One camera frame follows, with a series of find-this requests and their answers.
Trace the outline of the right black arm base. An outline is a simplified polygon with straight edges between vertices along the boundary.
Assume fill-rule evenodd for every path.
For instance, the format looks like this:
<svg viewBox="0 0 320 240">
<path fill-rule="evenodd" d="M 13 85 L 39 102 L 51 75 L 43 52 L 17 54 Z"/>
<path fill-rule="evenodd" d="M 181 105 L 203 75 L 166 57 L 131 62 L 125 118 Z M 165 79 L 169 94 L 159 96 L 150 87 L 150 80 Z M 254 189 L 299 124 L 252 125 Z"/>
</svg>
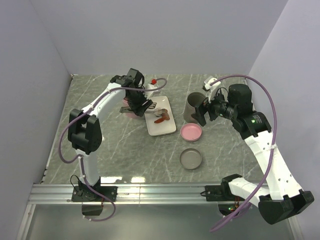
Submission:
<svg viewBox="0 0 320 240">
<path fill-rule="evenodd" d="M 207 202 L 228 202 L 235 201 L 238 198 L 231 193 L 229 186 L 224 184 L 206 185 L 200 195 L 205 197 Z"/>
</svg>

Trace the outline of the metal food tongs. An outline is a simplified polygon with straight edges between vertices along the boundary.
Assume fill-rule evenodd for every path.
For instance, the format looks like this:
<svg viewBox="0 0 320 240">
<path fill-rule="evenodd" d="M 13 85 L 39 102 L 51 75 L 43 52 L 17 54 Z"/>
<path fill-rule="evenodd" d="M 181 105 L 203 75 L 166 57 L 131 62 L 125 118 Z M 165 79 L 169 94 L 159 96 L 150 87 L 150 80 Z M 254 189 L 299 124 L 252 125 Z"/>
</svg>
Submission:
<svg viewBox="0 0 320 240">
<path fill-rule="evenodd" d="M 142 117 L 144 114 L 153 114 L 154 115 L 154 110 L 156 109 L 161 109 L 161 107 L 157 107 L 157 103 L 156 102 L 145 102 L 143 105 L 141 106 L 127 106 L 124 107 L 122 106 L 119 110 L 119 112 L 121 114 L 124 113 L 134 113 L 136 116 Z"/>
</svg>

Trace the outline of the pink cylindrical container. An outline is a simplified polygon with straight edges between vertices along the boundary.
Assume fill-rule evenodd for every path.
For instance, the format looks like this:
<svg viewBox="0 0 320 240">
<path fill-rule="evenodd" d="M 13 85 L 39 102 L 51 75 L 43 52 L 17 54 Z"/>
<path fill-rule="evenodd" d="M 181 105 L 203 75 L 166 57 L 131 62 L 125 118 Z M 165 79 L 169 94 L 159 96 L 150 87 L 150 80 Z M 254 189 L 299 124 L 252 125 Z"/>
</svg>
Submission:
<svg viewBox="0 0 320 240">
<path fill-rule="evenodd" d="M 122 100 L 122 104 L 123 104 L 124 107 L 128 107 L 129 106 L 128 101 L 127 101 L 126 98 L 124 98 Z M 139 116 L 135 115 L 134 113 L 124 113 L 124 115 L 126 115 L 128 118 L 131 118 L 131 119 L 139 119 L 140 118 Z"/>
</svg>

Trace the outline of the red-brown meat piece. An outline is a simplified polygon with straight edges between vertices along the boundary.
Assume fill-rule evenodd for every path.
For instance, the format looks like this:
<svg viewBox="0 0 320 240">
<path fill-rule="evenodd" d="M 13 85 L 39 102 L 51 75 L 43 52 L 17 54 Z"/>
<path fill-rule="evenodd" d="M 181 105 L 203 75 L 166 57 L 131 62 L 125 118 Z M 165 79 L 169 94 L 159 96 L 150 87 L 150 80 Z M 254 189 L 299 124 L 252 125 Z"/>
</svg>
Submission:
<svg viewBox="0 0 320 240">
<path fill-rule="evenodd" d="M 166 119 L 162 117 L 162 118 L 159 118 L 159 119 L 155 120 L 154 123 L 155 124 L 160 124 L 160 123 L 164 122 L 165 120 Z"/>
</svg>

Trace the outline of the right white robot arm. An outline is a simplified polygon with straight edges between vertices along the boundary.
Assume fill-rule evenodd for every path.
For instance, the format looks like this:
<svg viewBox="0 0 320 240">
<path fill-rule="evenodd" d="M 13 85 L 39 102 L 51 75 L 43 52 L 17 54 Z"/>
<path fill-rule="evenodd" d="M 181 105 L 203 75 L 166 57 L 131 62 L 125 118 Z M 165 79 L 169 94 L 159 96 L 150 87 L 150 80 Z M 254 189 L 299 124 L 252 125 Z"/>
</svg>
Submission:
<svg viewBox="0 0 320 240">
<path fill-rule="evenodd" d="M 267 175 L 268 189 L 258 187 L 239 174 L 232 174 L 222 179 L 218 189 L 206 186 L 206 200 L 249 199 L 270 225 L 300 214 L 314 202 L 314 196 L 303 190 L 290 172 L 273 141 L 276 129 L 271 127 L 263 113 L 254 110 L 252 91 L 246 84 L 230 85 L 227 96 L 222 94 L 220 86 L 220 82 L 204 84 L 203 89 L 209 95 L 196 105 L 191 116 L 201 126 L 206 125 L 205 114 L 209 115 L 210 121 L 218 117 L 230 120 Z"/>
</svg>

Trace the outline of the white rectangular plate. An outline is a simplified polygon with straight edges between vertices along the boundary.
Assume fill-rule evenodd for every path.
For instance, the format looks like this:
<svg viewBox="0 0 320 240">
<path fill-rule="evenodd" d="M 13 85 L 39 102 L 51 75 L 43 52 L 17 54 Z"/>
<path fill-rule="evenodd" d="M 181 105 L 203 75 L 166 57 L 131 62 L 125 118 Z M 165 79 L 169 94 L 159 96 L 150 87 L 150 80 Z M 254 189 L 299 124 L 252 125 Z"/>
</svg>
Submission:
<svg viewBox="0 0 320 240">
<path fill-rule="evenodd" d="M 174 133 L 177 130 L 174 116 L 172 113 L 171 105 L 167 96 L 154 96 L 150 98 L 153 103 L 156 103 L 155 110 L 157 108 L 167 110 L 169 120 L 164 120 L 160 123 L 155 123 L 161 116 L 157 117 L 153 113 L 145 113 L 145 121 L 147 131 L 150 136 L 161 136 Z"/>
</svg>

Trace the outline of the brown sausage piece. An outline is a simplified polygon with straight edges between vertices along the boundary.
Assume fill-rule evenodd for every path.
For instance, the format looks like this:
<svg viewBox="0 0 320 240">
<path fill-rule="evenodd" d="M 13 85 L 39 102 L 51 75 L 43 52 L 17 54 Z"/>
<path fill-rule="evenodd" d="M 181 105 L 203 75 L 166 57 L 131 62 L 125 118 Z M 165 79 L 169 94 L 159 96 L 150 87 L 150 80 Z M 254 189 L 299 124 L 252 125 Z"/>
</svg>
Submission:
<svg viewBox="0 0 320 240">
<path fill-rule="evenodd" d="M 170 115 L 168 113 L 168 110 L 165 109 L 165 108 L 162 109 L 162 115 L 161 116 L 165 121 L 170 120 Z"/>
</svg>

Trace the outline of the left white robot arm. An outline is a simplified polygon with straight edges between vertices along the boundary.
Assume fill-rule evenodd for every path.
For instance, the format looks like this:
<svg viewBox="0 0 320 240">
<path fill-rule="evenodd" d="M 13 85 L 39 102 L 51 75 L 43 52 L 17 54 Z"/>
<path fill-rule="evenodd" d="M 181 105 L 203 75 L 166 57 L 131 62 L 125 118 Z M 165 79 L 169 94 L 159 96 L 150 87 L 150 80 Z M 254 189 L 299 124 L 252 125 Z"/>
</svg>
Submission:
<svg viewBox="0 0 320 240">
<path fill-rule="evenodd" d="M 100 121 L 123 99 L 134 115 L 143 117 L 153 104 L 144 94 L 144 82 L 143 74 L 131 68 L 126 75 L 114 76 L 92 103 L 81 110 L 73 109 L 69 114 L 72 125 L 68 128 L 67 139 L 79 158 L 79 185 L 86 185 L 83 195 L 89 201 L 96 201 L 101 196 L 96 154 L 103 140 Z"/>
</svg>

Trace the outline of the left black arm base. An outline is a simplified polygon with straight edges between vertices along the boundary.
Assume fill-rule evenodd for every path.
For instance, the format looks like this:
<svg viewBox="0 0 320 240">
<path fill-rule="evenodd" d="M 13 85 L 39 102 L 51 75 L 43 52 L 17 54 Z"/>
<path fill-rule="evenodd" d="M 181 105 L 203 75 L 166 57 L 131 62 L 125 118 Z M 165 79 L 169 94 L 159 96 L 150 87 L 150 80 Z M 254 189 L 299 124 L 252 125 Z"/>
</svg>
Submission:
<svg viewBox="0 0 320 240">
<path fill-rule="evenodd" d="M 111 201 L 115 202 L 117 197 L 117 186 L 98 186 L 93 188 L 96 192 L 104 195 L 109 198 Z M 101 202 L 105 199 L 98 195 L 97 193 L 92 192 L 86 185 L 75 186 L 73 189 L 72 202 Z"/>
</svg>

